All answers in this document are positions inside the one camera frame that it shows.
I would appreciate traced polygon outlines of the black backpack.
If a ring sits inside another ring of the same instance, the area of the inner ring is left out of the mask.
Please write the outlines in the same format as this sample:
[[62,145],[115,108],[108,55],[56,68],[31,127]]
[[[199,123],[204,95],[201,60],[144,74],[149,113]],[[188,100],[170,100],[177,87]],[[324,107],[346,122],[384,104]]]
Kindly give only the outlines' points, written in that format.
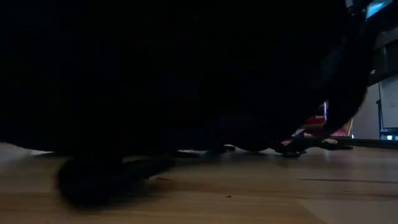
[[283,146],[327,102],[358,111],[372,0],[0,0],[0,142],[66,155],[74,207],[122,197],[184,149]]

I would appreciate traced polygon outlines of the black metal table frame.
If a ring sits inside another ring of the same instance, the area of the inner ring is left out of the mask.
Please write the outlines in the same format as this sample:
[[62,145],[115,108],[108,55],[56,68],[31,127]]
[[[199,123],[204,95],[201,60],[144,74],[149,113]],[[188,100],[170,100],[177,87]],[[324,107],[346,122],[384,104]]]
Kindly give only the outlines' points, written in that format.
[[381,149],[397,149],[398,141],[382,140],[382,139],[352,139],[352,138],[335,138],[339,143],[351,146],[373,147]]

